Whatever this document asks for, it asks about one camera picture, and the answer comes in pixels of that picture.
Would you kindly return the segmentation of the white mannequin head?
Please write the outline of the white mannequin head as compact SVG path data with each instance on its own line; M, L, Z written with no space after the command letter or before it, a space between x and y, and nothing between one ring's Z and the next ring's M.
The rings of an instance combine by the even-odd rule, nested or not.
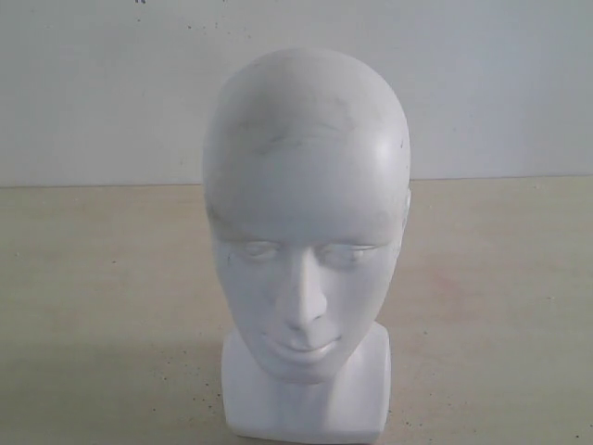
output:
M221 89L203 186L234 323L221 353L228 427L257 439L374 443L391 392L377 316L411 198L396 94L332 50L260 57Z

